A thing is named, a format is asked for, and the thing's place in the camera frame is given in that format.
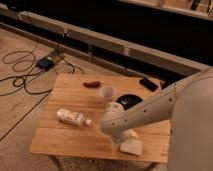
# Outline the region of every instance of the concrete floor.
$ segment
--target concrete floor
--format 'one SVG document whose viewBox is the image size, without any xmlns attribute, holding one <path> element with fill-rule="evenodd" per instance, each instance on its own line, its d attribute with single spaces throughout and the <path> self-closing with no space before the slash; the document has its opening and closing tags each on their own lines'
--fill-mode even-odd
<svg viewBox="0 0 213 171">
<path fill-rule="evenodd" d="M 17 75 L 12 70 L 12 65 L 2 63 L 2 57 L 11 51 L 32 50 L 35 42 L 24 37 L 0 29 L 0 79 Z M 41 58 L 48 54 L 52 49 L 39 44 L 35 51 L 36 57 Z M 93 65 L 70 55 L 65 55 L 66 59 L 73 64 L 80 66 L 85 74 L 118 75 L 112 71 Z M 59 65 L 58 72 L 66 73 L 69 68 Z M 56 80 L 56 73 L 50 70 L 41 77 L 28 85 L 32 92 L 51 89 Z M 11 80 L 0 84 L 0 94 L 14 90 Z M 30 109 L 43 95 L 28 95 L 23 90 L 6 97 L 0 97 L 0 137 L 2 137 L 17 121 Z M 45 99 L 39 104 L 7 137 L 0 142 L 0 171 L 56 171 L 56 166 L 44 155 L 30 154 L 28 149 L 32 137 L 36 130 L 36 125 L 46 103 Z M 64 170 L 84 171 L 84 170 L 143 170 L 144 163 L 97 160 L 86 158 L 59 157 Z M 165 171 L 165 165 L 159 165 L 155 171 Z"/>
</svg>

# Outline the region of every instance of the white cup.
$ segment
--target white cup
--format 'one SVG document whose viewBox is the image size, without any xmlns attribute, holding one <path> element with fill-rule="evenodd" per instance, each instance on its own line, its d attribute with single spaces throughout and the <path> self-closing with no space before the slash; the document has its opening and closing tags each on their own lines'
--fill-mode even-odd
<svg viewBox="0 0 213 171">
<path fill-rule="evenodd" d="M 115 113 L 121 113 L 124 112 L 124 108 L 120 103 L 117 102 L 109 102 L 105 106 L 106 112 L 115 112 Z"/>
<path fill-rule="evenodd" d="M 103 106 L 104 107 L 105 107 L 105 105 L 107 103 L 109 103 L 109 102 L 111 102 L 113 100 L 113 98 L 115 97 L 115 95 L 116 95 L 116 90 L 112 86 L 103 86 L 99 90 L 99 96 L 103 100 Z"/>
</svg>

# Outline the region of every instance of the black bowl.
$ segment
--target black bowl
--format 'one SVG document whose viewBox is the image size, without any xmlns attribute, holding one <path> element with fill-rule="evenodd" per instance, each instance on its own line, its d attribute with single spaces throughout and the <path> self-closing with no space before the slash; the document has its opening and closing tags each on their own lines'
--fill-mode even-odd
<svg viewBox="0 0 213 171">
<path fill-rule="evenodd" d="M 142 98 L 134 94 L 125 94 L 117 99 L 117 102 L 123 106 L 124 110 L 127 110 L 142 101 Z"/>
</svg>

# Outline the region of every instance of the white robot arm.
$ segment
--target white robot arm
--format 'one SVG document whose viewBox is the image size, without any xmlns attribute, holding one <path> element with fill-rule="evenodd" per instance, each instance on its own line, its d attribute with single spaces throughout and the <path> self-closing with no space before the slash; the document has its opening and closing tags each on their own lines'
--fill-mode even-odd
<svg viewBox="0 0 213 171">
<path fill-rule="evenodd" d="M 178 81 L 124 112 L 106 112 L 104 133 L 123 142 L 128 130 L 171 119 L 169 171 L 213 170 L 213 69 Z"/>
</svg>

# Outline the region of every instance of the cable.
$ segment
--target cable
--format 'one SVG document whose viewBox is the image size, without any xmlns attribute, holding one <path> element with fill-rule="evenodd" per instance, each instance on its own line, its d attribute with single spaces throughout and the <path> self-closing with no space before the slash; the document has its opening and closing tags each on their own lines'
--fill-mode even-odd
<svg viewBox="0 0 213 171">
<path fill-rule="evenodd" d="M 29 84 L 30 82 L 32 82 L 33 80 L 35 80 L 38 76 L 40 76 L 41 74 L 43 74 L 44 72 L 43 71 L 39 71 L 38 73 L 35 73 L 35 74 L 30 74 L 31 72 L 28 72 L 27 74 L 25 75 L 20 75 L 20 76 L 11 76 L 11 77 L 7 77 L 7 78 L 4 78 L 4 79 L 1 79 L 0 80 L 0 83 L 6 81 L 6 80 L 10 80 L 10 79 L 14 79 L 13 80 L 13 86 L 15 88 L 18 88 L 17 90 L 15 91 L 12 91 L 12 92 L 9 92 L 9 93 L 4 93 L 4 94 L 0 94 L 0 96 L 8 96 L 8 95 L 12 95 L 18 91 L 20 91 L 22 88 L 24 88 L 24 84 L 25 86 L 27 84 Z M 31 77 L 31 76 L 35 76 L 34 78 L 32 78 L 30 81 L 26 82 L 27 78 L 28 77 Z"/>
<path fill-rule="evenodd" d="M 52 89 L 49 89 L 49 90 L 45 90 L 45 91 L 42 91 L 42 92 L 30 92 L 27 87 L 26 87 L 26 83 L 25 83 L 25 80 L 23 80 L 24 82 L 24 90 L 26 93 L 28 94 L 31 94 L 31 95 L 40 95 L 40 94 L 45 94 L 45 93 L 49 93 L 52 91 Z"/>
<path fill-rule="evenodd" d="M 26 11 L 26 15 L 28 16 L 28 19 L 29 19 L 29 22 L 30 24 L 33 26 L 33 23 L 32 23 L 32 20 L 31 20 L 31 17 L 29 16 L 28 12 Z M 38 36 L 37 34 L 35 34 L 35 37 L 36 37 L 36 41 L 35 41 L 35 46 L 33 47 L 33 49 L 31 51 L 27 51 L 27 50 L 20 50 L 20 51 L 13 51 L 13 52 L 10 52 L 8 54 L 6 54 L 5 56 L 2 57 L 2 62 L 4 64 L 13 64 L 12 66 L 12 69 L 14 72 L 25 72 L 27 70 L 29 70 L 36 62 L 36 56 L 34 54 L 34 52 L 36 51 L 37 47 L 38 47 Z M 8 61 L 8 57 L 10 57 L 11 55 L 14 55 L 14 54 L 22 54 L 22 53 L 26 53 L 25 55 L 15 59 L 15 60 L 9 60 Z M 25 59 L 29 56 L 32 56 L 32 60 L 28 60 L 28 59 Z M 24 69 L 17 69 L 17 65 L 21 64 L 22 62 L 26 62 L 26 61 L 31 61 L 32 63 L 24 68 Z"/>
<path fill-rule="evenodd" d="M 13 125 L 13 127 L 11 127 L 1 138 L 0 138 L 0 142 L 7 137 L 16 127 L 17 125 L 23 121 L 29 114 L 30 112 L 32 112 L 48 95 L 50 94 L 50 92 L 47 92 L 27 113 L 25 113 L 21 119 L 15 124 Z"/>
<path fill-rule="evenodd" d="M 76 69 L 78 69 L 83 75 L 84 75 L 84 70 L 79 67 L 79 66 L 76 66 L 76 65 L 73 65 L 72 63 L 70 63 L 69 61 L 67 61 L 66 59 L 64 59 L 64 56 L 61 56 L 61 53 L 58 52 L 58 56 L 61 58 L 61 60 L 63 60 L 67 65 L 69 65 L 70 67 L 72 67 L 72 72 L 71 74 L 74 74 Z"/>
<path fill-rule="evenodd" d="M 66 66 L 69 66 L 69 68 L 71 69 L 71 71 L 68 71 L 68 73 L 69 73 L 69 74 L 73 74 L 73 72 L 74 72 L 73 67 L 70 67 L 70 65 L 68 65 L 67 63 L 58 63 L 57 65 L 55 65 L 55 66 L 53 67 L 53 69 L 54 69 L 56 75 L 59 75 L 59 73 L 58 73 L 58 71 L 57 71 L 57 69 L 56 69 L 57 66 L 59 66 L 59 65 L 66 65 Z"/>
</svg>

